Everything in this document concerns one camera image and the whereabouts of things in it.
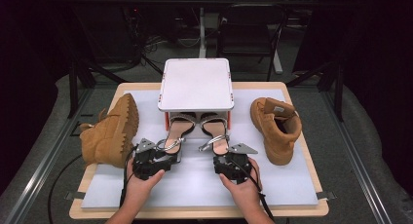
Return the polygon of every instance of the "white box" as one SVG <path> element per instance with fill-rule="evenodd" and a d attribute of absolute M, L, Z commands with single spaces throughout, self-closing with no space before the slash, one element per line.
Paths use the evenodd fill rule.
<path fill-rule="evenodd" d="M 227 118 L 234 108 L 231 72 L 226 58 L 169 59 L 165 64 L 158 108 L 169 116 L 178 112 L 215 112 Z"/>

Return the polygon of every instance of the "human hand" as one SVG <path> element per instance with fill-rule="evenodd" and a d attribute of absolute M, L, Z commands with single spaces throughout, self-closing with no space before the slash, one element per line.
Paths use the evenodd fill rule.
<path fill-rule="evenodd" d="M 128 160 L 128 185 L 125 200 L 119 210 L 106 223 L 131 223 L 148 200 L 152 188 L 165 174 L 165 171 L 161 169 L 149 179 L 142 180 L 134 176 L 132 163 L 133 158 Z"/>
<path fill-rule="evenodd" d="M 255 160 L 248 159 L 252 165 L 250 175 L 257 182 L 260 190 L 258 190 L 256 184 L 250 178 L 241 184 L 233 183 L 222 173 L 219 174 L 219 178 L 222 184 L 230 191 L 235 205 L 240 209 L 249 224 L 274 223 L 260 205 L 258 193 L 262 190 L 262 184 L 259 178 L 259 166 Z"/>

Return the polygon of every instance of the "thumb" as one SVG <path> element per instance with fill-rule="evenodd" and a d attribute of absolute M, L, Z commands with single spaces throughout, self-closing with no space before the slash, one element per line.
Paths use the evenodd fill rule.
<path fill-rule="evenodd" d="M 161 169 L 157 173 L 155 173 L 151 178 L 149 178 L 148 181 L 150 181 L 151 184 L 155 186 L 161 180 L 164 174 L 165 174 L 165 171 Z"/>
<path fill-rule="evenodd" d="M 231 182 L 224 174 L 220 173 L 219 178 L 221 179 L 222 184 L 230 190 L 231 186 L 234 185 L 233 182 Z"/>

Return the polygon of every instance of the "tan work boot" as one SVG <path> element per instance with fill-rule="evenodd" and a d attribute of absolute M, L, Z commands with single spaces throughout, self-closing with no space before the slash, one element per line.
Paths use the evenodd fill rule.
<path fill-rule="evenodd" d="M 260 97 L 250 107 L 252 123 L 264 136 L 267 158 L 272 164 L 287 165 L 294 152 L 294 142 L 300 136 L 301 120 L 294 106 Z"/>
<path fill-rule="evenodd" d="M 86 167 L 93 163 L 125 167 L 125 159 L 132 148 L 131 140 L 137 133 L 139 115 L 130 93 L 124 94 L 104 118 L 99 114 L 95 125 L 82 124 L 82 156 Z"/>

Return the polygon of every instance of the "finger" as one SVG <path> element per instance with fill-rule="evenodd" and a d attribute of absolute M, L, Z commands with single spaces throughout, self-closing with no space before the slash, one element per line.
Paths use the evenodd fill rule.
<path fill-rule="evenodd" d="M 248 157 L 248 160 L 257 169 L 257 171 L 259 171 L 259 166 L 258 166 L 257 162 L 254 159 L 250 158 L 250 157 Z"/>
<path fill-rule="evenodd" d="M 164 174 L 165 174 L 165 171 L 161 169 L 157 173 L 155 173 L 152 177 L 150 177 L 148 179 L 148 182 L 150 182 L 152 186 L 155 186 L 159 181 L 161 181 Z"/>
<path fill-rule="evenodd" d="M 128 164 L 127 164 L 127 175 L 130 176 L 133 173 L 133 158 L 130 158 L 128 160 Z"/>
<path fill-rule="evenodd" d="M 254 179 L 257 179 L 257 177 L 258 177 L 258 174 L 259 174 L 259 167 L 258 167 L 258 165 L 256 164 L 256 162 L 255 161 L 252 161 L 253 159 L 250 159 L 250 163 L 251 163 L 251 167 L 252 167 L 252 170 L 251 170 L 251 173 L 250 173 L 250 175 L 254 178 Z"/>
<path fill-rule="evenodd" d="M 221 179 L 222 184 L 224 187 L 226 187 L 228 190 L 231 191 L 232 187 L 234 186 L 234 183 L 231 182 L 224 174 L 220 173 L 219 178 Z"/>

